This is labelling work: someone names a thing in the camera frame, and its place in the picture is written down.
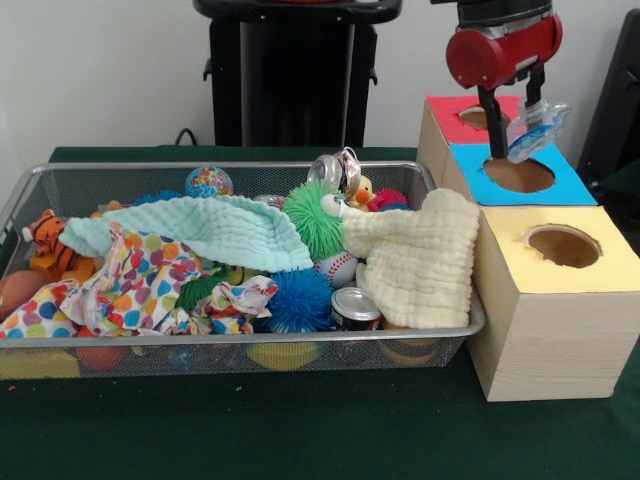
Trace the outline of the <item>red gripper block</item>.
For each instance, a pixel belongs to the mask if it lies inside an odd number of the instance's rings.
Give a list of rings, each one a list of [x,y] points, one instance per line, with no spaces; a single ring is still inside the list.
[[[494,159],[507,158],[508,143],[501,106],[493,89],[527,70],[525,106],[540,103],[546,79],[543,65],[556,54],[562,38],[560,17],[551,14],[501,27],[460,28],[449,40],[447,66],[463,88],[477,87]]]

